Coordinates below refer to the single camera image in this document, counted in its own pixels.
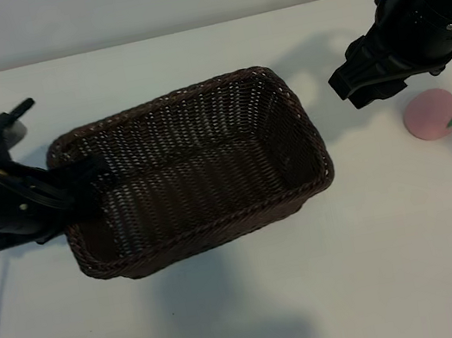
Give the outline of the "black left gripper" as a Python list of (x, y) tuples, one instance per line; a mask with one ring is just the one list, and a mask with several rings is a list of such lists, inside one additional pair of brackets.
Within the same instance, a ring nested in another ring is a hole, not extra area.
[[(65, 223), (101, 214), (101, 197), (90, 185), (110, 169), (97, 156), (48, 171), (24, 166), (24, 174), (0, 170), (0, 253), (35, 242), (45, 244), (60, 236)], [(54, 177), (59, 189), (52, 185)]]

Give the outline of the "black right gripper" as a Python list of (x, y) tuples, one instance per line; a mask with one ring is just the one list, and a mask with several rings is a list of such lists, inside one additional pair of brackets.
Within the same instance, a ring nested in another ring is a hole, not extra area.
[[(375, 41), (399, 73), (439, 73), (452, 60), (452, 32), (425, 0), (374, 0)], [(356, 109), (387, 100), (407, 87), (403, 79), (389, 78), (384, 55), (370, 34), (347, 48), (346, 60), (330, 76), (329, 85)]]

